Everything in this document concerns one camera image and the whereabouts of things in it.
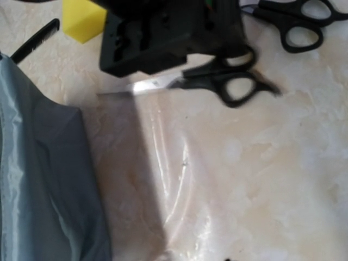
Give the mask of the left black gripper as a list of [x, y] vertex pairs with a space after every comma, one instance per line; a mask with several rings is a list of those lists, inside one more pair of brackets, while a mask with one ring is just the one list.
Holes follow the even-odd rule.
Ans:
[[101, 71], [155, 74], [191, 54], [235, 58], [246, 53], [238, 1], [98, 1], [107, 11]]

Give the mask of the grey zip pouch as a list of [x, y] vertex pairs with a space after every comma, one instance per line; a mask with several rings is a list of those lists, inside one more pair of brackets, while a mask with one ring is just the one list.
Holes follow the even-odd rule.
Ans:
[[82, 112], [1, 55], [1, 260], [111, 260]]

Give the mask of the black handled scissors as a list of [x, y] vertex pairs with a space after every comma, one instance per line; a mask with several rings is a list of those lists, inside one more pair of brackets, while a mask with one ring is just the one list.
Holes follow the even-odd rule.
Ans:
[[[241, 107], [253, 99], [257, 93], [263, 91], [280, 96], [281, 90], [277, 86], [251, 71], [258, 56], [251, 46], [247, 46], [246, 50], [250, 58], [238, 65], [232, 65], [227, 58], [214, 57], [211, 61], [194, 68], [127, 85], [110, 87], [101, 90], [98, 94], [136, 96], [169, 89], [202, 89], [215, 93], [222, 100], [222, 103], [229, 108]], [[246, 80], [251, 83], [250, 90], [240, 98], [229, 92], [229, 87], [237, 80]]]
[[[306, 3], [307, 1], [302, 0], [286, 3], [258, 1], [256, 4], [243, 5], [240, 9], [244, 14], [275, 26], [279, 31], [283, 49], [289, 53], [297, 54], [312, 51], [322, 45], [324, 41], [322, 28], [337, 21], [347, 20], [347, 13], [336, 9], [335, 5], [330, 1], [321, 1], [330, 11], [330, 15], [327, 18], [314, 18], [305, 14], [303, 7]], [[294, 28], [304, 28], [313, 32], [318, 37], [317, 41], [306, 46], [290, 44], [288, 34]]]

